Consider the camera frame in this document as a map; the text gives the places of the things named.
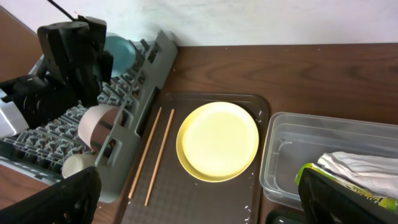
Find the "clear plastic bin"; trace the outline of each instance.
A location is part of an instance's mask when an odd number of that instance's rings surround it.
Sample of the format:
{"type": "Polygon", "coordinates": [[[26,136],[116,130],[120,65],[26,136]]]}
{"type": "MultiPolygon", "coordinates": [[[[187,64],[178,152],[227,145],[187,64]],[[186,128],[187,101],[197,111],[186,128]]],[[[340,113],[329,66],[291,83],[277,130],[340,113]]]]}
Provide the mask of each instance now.
{"type": "Polygon", "coordinates": [[[398,158],[398,126],[295,113],[269,122],[260,183],[266,197],[302,210],[294,180],[299,169],[324,152],[398,158]]]}

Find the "green snack wrapper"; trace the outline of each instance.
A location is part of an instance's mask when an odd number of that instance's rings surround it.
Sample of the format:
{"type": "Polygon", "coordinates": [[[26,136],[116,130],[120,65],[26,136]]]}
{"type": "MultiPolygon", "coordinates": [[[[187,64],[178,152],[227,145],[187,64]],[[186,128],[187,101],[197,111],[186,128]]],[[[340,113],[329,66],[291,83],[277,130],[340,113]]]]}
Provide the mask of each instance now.
{"type": "Polygon", "coordinates": [[[386,208],[392,212],[396,212],[397,211],[397,207],[398,207],[398,200],[394,199],[394,198],[389,198],[389,197],[385,197],[385,196],[380,196],[380,195],[376,195],[374,193],[371,193],[369,191],[367,191],[366,189],[363,189],[361,187],[358,187],[357,185],[337,176],[334,175],[324,169],[322,169],[321,167],[318,167],[316,164],[313,163],[308,163],[305,164],[300,171],[298,172],[297,176],[296,176],[296,184],[298,185],[300,183],[300,179],[301,176],[303,174],[303,170],[305,168],[311,168],[315,171],[317,171],[318,173],[324,175],[325,177],[341,184],[342,186],[345,186],[347,189],[352,190],[353,192],[356,192],[357,194],[360,194],[364,197],[366,197],[368,200],[370,200],[373,203],[376,203],[378,205],[380,205],[383,208],[386,208]]]}

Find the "yellow plate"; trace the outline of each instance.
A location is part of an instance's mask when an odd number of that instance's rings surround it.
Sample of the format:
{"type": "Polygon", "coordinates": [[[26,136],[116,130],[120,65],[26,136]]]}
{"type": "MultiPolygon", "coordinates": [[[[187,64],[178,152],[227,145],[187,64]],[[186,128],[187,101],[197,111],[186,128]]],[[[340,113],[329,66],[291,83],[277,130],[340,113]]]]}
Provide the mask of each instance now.
{"type": "Polygon", "coordinates": [[[177,155],[189,174],[221,182],[242,173],[256,155],[257,126],[250,114],[232,103],[208,103],[193,111],[177,135],[177,155]]]}

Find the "chopstick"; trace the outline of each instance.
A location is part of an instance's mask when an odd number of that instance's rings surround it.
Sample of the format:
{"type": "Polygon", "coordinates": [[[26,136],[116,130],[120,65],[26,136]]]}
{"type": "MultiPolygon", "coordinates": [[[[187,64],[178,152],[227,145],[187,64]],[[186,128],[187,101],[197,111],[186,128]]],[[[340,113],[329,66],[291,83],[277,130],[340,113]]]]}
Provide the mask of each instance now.
{"type": "Polygon", "coordinates": [[[162,111],[162,108],[159,108],[159,111],[157,112],[157,115],[156,115],[154,125],[152,126],[152,130],[150,131],[147,144],[145,145],[144,153],[142,154],[141,161],[139,162],[136,176],[134,178],[134,181],[132,182],[131,190],[129,193],[129,199],[132,199],[132,196],[134,195],[134,191],[136,190],[138,179],[139,179],[139,176],[141,175],[141,170],[142,170],[142,167],[144,166],[145,158],[147,157],[150,142],[152,141],[152,137],[154,136],[155,129],[157,126],[157,122],[159,121],[159,116],[160,116],[161,111],[162,111]]]}
{"type": "Polygon", "coordinates": [[[167,123],[167,127],[166,127],[166,132],[164,133],[164,137],[163,137],[162,145],[160,147],[159,155],[157,156],[154,173],[152,174],[152,179],[150,180],[150,185],[149,185],[149,190],[148,190],[148,194],[147,194],[147,199],[145,201],[145,206],[148,206],[150,193],[152,192],[152,188],[154,186],[157,170],[159,169],[160,160],[162,159],[162,154],[163,154],[164,146],[166,143],[167,135],[169,135],[170,125],[172,124],[173,115],[174,115],[174,109],[172,109],[172,112],[170,113],[169,122],[167,123]]]}

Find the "dish rack frame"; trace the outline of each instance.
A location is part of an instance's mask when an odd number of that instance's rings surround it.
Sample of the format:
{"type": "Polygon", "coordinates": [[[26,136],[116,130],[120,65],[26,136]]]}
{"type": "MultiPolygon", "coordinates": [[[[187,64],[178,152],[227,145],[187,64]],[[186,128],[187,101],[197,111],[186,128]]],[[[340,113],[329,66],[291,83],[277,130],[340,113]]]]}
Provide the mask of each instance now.
{"type": "MultiPolygon", "coordinates": [[[[99,151],[95,166],[101,177],[100,201],[111,203],[121,192],[141,141],[142,131],[156,94],[163,89],[177,56],[177,46],[159,31],[155,41],[131,42],[136,50],[134,65],[120,77],[104,83],[100,103],[119,106],[110,134],[99,151]],[[118,124],[123,117],[122,125],[118,124]],[[108,157],[107,163],[99,163],[108,157]]],[[[42,63],[36,63],[33,74],[42,63]]],[[[62,164],[76,153],[94,154],[77,135],[86,108],[78,105],[45,126],[0,139],[0,164],[52,185],[63,179],[62,164]]]]}

